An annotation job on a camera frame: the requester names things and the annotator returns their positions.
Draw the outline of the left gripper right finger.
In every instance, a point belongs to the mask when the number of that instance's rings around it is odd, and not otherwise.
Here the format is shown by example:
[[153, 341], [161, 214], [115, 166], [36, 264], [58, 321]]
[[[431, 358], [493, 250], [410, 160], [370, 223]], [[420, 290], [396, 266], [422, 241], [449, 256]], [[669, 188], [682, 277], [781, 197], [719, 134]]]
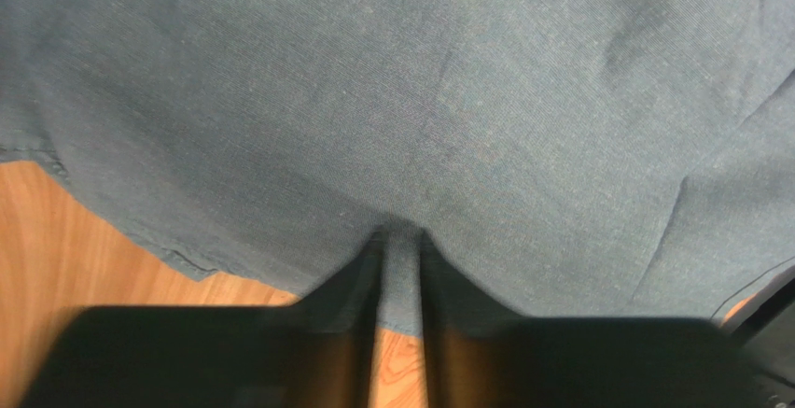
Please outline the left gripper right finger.
[[431, 407], [790, 407], [794, 384], [709, 321], [530, 317], [419, 240]]

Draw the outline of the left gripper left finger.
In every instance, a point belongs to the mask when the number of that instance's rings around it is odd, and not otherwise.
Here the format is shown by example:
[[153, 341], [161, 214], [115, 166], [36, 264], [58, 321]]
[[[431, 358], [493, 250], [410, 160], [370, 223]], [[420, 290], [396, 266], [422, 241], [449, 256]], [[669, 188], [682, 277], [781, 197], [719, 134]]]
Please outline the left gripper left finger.
[[23, 407], [365, 407], [386, 235], [289, 305], [93, 306]]

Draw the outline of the grey long sleeve shirt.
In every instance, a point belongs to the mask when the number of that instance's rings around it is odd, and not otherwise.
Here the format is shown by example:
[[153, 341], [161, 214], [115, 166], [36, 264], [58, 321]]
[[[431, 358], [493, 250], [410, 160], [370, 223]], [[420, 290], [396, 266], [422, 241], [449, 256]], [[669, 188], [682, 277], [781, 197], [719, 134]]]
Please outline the grey long sleeve shirt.
[[1, 158], [196, 279], [421, 229], [537, 316], [719, 317], [794, 262], [794, 0], [1, 0]]

